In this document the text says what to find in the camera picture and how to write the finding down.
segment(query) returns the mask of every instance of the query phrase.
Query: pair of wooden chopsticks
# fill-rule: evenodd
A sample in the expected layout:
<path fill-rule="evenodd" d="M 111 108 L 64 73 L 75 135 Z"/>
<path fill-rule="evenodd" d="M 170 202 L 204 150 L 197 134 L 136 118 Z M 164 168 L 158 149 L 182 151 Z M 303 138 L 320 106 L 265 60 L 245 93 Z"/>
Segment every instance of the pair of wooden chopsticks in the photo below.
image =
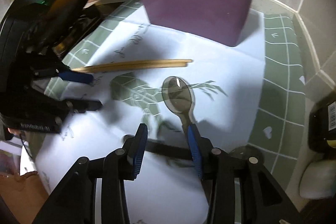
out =
<path fill-rule="evenodd" d="M 109 63 L 96 66 L 87 66 L 73 69 L 72 71 L 83 73 L 95 73 L 115 70 L 134 70 L 134 69 L 154 69 L 154 68 L 177 68 L 187 67 L 192 62 L 191 59 L 160 59 L 160 60 L 141 60 L 119 63 Z"/>

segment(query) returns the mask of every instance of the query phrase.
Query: wooden stick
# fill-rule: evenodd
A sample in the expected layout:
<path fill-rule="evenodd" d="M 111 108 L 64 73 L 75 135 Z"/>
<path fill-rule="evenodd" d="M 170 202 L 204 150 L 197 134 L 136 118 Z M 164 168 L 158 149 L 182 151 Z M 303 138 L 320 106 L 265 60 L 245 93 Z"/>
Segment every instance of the wooden stick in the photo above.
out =
<path fill-rule="evenodd" d="M 192 62 L 191 59 L 162 59 L 162 60 L 141 60 L 119 63 L 109 63 L 96 66 L 87 66 L 75 68 L 73 71 L 83 73 L 114 71 L 114 70 L 133 70 L 146 68 L 176 68 L 186 67 L 187 63 Z"/>

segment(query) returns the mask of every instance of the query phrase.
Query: barcode label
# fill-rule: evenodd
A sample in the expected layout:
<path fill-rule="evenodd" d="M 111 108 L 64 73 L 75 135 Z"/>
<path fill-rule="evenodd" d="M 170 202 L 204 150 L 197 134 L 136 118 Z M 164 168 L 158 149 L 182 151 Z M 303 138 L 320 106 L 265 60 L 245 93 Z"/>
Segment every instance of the barcode label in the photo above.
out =
<path fill-rule="evenodd" d="M 328 105 L 328 125 L 329 131 L 336 128 L 336 102 Z"/>

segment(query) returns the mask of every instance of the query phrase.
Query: chopsticks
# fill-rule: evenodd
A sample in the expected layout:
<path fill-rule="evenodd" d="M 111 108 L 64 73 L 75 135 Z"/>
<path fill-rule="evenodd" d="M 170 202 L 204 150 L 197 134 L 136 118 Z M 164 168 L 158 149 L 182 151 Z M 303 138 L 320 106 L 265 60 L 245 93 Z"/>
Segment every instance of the chopsticks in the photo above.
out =
<path fill-rule="evenodd" d="M 108 63 L 96 66 L 87 66 L 72 69 L 72 71 L 83 73 L 95 73 L 116 70 L 154 69 L 154 68 L 177 68 L 187 67 L 191 59 L 160 59 L 160 60 L 140 60 L 129 62 Z"/>

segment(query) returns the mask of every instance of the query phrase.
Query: spoon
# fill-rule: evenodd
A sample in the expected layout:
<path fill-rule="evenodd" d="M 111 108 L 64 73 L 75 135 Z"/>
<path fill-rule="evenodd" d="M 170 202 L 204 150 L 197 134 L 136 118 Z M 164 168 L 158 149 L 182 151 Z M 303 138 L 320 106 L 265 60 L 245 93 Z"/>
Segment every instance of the spoon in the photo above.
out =
<path fill-rule="evenodd" d="M 187 84 L 176 76 L 166 78 L 162 85 L 162 97 L 168 109 L 177 115 L 182 122 L 185 135 L 191 124 L 189 112 L 192 106 L 192 97 Z"/>

